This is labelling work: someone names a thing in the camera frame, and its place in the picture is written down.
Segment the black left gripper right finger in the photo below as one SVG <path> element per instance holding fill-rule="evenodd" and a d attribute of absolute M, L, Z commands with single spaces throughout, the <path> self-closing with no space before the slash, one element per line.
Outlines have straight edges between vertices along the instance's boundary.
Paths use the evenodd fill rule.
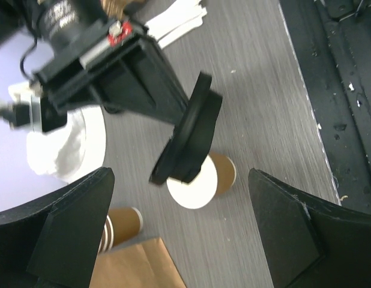
<path fill-rule="evenodd" d="M 371 287 L 371 215 L 258 169 L 249 193 L 274 287 Z"/>

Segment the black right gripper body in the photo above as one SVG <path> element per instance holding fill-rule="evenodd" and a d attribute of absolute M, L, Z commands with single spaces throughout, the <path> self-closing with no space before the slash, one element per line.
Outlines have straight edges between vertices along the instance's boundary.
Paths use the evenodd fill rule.
<path fill-rule="evenodd" d="M 69 111 L 90 105 L 179 123 L 187 96 L 146 26 L 112 19 L 72 23 L 58 32 L 41 24 L 40 32 L 55 56 L 34 73 L 30 99 L 10 105 L 12 126 L 47 133 L 63 127 Z"/>

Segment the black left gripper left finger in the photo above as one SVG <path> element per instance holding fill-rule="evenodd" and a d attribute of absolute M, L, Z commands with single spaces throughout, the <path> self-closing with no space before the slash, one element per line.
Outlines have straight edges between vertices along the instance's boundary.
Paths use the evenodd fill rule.
<path fill-rule="evenodd" d="M 114 183 L 101 167 L 0 212 L 0 287 L 89 287 Z"/>

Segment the black plastic cup lid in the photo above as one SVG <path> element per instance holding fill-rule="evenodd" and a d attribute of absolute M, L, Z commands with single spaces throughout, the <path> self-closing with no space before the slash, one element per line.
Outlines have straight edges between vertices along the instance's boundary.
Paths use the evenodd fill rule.
<path fill-rule="evenodd" d="M 211 89 L 212 76 L 200 72 L 181 121 L 149 178 L 163 185 L 169 178 L 189 184 L 201 171 L 214 137 L 223 97 Z"/>

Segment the brown paper coffee cup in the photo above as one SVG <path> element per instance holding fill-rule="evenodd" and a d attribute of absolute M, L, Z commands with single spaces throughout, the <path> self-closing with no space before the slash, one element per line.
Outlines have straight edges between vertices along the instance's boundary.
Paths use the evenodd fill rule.
<path fill-rule="evenodd" d="M 227 156 L 210 152 L 198 175 L 190 183 L 168 178 L 166 185 L 177 204 L 186 209 L 200 209 L 235 183 L 237 168 Z"/>

